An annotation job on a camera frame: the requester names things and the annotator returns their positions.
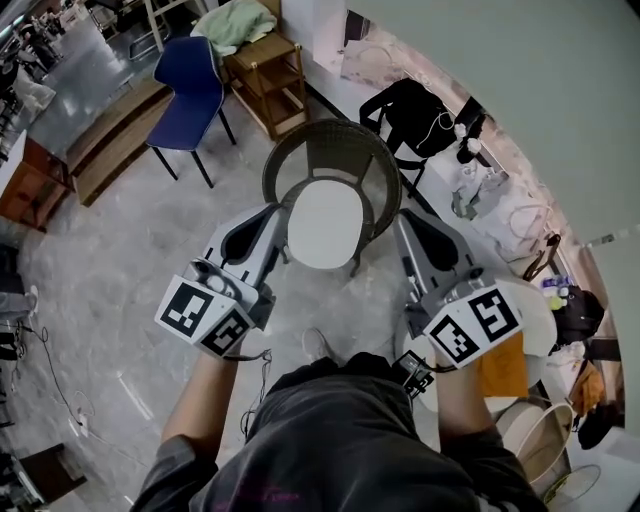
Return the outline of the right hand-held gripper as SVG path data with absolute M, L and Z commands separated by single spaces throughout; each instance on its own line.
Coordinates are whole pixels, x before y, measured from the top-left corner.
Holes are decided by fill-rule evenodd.
M 431 214 L 399 210 L 393 233 L 405 275 L 421 298 L 405 309 L 404 350 L 430 371 L 461 369 L 523 329 L 516 302 L 495 273 L 473 268 L 465 238 Z

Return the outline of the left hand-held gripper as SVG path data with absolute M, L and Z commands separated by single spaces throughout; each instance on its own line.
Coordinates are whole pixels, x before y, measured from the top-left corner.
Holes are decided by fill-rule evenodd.
M 220 225 L 205 255 L 175 275 L 155 322 L 217 358 L 240 358 L 253 329 L 263 330 L 275 305 L 266 284 L 284 243 L 288 215 L 277 203 L 244 211 Z

